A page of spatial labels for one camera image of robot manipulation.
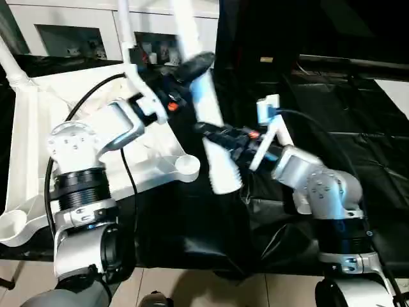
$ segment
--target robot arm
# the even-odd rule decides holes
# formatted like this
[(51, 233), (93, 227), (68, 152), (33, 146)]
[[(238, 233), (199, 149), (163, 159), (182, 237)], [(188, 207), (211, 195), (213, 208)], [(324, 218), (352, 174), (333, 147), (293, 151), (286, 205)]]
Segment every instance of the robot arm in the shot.
[[(190, 99), (190, 84), (205, 73), (214, 54), (205, 52), (169, 74), (148, 72), (141, 78), (152, 95), (117, 99), (91, 116), (69, 121), (52, 130), (48, 151), (58, 168), (52, 200), (55, 215), (54, 273), (57, 288), (30, 299), (24, 306), (108, 306), (106, 274), (121, 268), (127, 245), (118, 224), (118, 208), (111, 198), (101, 156), (119, 150), (144, 133), (153, 122), (173, 116)], [(158, 112), (160, 104), (163, 112)]]
[(258, 159), (266, 137), (248, 128), (198, 123), (196, 130), (229, 150), (238, 165), (269, 171), (272, 179), (308, 202), (326, 277), (316, 287), (318, 307), (393, 306), (378, 254), (364, 228), (359, 207), (362, 188), (354, 176), (327, 168), (319, 158), (293, 145), (271, 145)]

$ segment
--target floor tile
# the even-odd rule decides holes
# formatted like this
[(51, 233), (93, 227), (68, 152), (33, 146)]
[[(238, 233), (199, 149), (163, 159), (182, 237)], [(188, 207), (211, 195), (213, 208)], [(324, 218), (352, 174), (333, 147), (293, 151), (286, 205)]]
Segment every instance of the floor tile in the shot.
[(53, 289), (56, 285), (51, 262), (24, 262), (15, 288), (5, 292), (0, 307), (19, 307), (30, 297)]
[[(14, 260), (0, 260), (0, 278), (11, 281), (18, 277), (21, 271), (22, 262)], [(7, 289), (0, 287), (0, 301), (6, 293)]]
[(110, 307), (135, 307), (141, 286), (143, 269), (136, 268), (131, 277), (124, 281), (112, 298)]
[(315, 307), (315, 286), (322, 277), (267, 274), (270, 307)]
[(237, 285), (211, 271), (145, 269), (138, 303), (155, 290), (173, 298), (176, 307), (268, 307), (264, 275)]

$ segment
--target white cabinet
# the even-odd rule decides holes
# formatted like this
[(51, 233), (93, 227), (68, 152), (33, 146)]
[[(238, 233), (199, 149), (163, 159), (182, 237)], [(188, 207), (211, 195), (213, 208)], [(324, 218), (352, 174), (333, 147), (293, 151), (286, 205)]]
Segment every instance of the white cabinet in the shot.
[[(31, 54), (121, 60), (117, 1), (6, 0)], [(140, 43), (164, 40), (162, 47), (177, 48), (171, 0), (129, 0), (129, 6)], [(219, 0), (192, 0), (192, 7), (203, 49), (214, 52)]]
[[(121, 37), (118, 12), (114, 12), (114, 20), (118, 36)], [(203, 50), (215, 52), (218, 19), (195, 17), (195, 20)], [(170, 53), (172, 52), (171, 49), (178, 48), (176, 43), (178, 32), (173, 15), (131, 13), (130, 21), (131, 29), (135, 33), (138, 45), (142, 47), (149, 45), (149, 50), (145, 51), (147, 53), (153, 51), (157, 55), (158, 63), (163, 64), (160, 60), (160, 49), (162, 47), (168, 49)]]
[(69, 55), (68, 49), (75, 53), (75, 48), (87, 49), (100, 40), (107, 59), (121, 59), (112, 11), (26, 5), (10, 5), (10, 10), (31, 54), (63, 56), (65, 51)]

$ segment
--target black cloth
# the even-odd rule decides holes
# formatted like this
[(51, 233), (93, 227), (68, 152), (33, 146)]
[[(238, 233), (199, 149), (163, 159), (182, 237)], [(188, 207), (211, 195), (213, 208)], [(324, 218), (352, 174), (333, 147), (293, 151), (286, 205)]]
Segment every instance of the black cloth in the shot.
[[(23, 56), (19, 63), (30, 76), (38, 76), (111, 62)], [(217, 72), (215, 86), (225, 122), (259, 128), (255, 103), (273, 93), (281, 94), (282, 107), (320, 121), (358, 171), (384, 260), (396, 276), (409, 276), (408, 120), (374, 81), (315, 76), (290, 81), (291, 90), (281, 80), (239, 81), (228, 70)], [(4, 79), (1, 84), (1, 103), (6, 108), (0, 115), (2, 134), (10, 140), (14, 95)], [(331, 168), (345, 168), (324, 134), (299, 118), (284, 118), (297, 146), (319, 155)], [(246, 186), (241, 191), (213, 194), (201, 139), (191, 133), (195, 121), (193, 109), (186, 108), (170, 124), (185, 151), (200, 159), (199, 178), (189, 184), (171, 182), (137, 196), (137, 265), (213, 269), (242, 276), (255, 272), (321, 274), (313, 221), (294, 214), (290, 191), (265, 175), (242, 170)], [(1, 154), (3, 182), (9, 154), (10, 147)], [(126, 218), (134, 199), (121, 200), (119, 205)], [(38, 231), (23, 246), (0, 246), (0, 258), (51, 261), (49, 229)]]

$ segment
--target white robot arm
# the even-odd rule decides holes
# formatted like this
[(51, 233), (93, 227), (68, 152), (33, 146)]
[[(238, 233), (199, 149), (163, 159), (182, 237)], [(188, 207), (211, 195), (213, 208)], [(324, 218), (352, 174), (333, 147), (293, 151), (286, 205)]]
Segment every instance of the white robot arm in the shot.
[[(238, 165), (269, 171), (272, 179), (308, 202), (316, 220), (318, 257), (325, 275), (316, 287), (317, 307), (394, 306), (378, 253), (364, 226), (359, 207), (362, 188), (354, 176), (327, 168), (319, 158), (293, 145), (270, 146), (273, 138), (270, 147), (262, 149), (266, 136), (248, 128), (198, 123), (196, 130), (227, 149)], [(254, 163), (260, 148), (263, 153)]]

